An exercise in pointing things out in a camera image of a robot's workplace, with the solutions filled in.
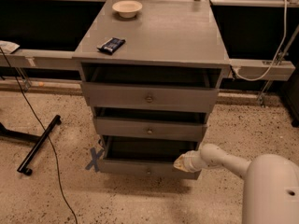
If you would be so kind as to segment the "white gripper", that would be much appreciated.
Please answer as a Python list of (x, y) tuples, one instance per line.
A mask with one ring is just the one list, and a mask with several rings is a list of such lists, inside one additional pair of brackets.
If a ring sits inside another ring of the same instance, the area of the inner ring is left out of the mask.
[(206, 163), (201, 157), (200, 151), (188, 151), (184, 155), (180, 155), (173, 166), (183, 172), (195, 173), (206, 167)]

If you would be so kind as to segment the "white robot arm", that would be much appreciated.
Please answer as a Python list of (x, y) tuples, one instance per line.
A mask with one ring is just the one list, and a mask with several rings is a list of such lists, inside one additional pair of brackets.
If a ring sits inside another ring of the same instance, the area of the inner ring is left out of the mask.
[(174, 167), (189, 173), (224, 168), (243, 179), (242, 224), (299, 224), (299, 167), (284, 157), (247, 161), (205, 144), (180, 155)]

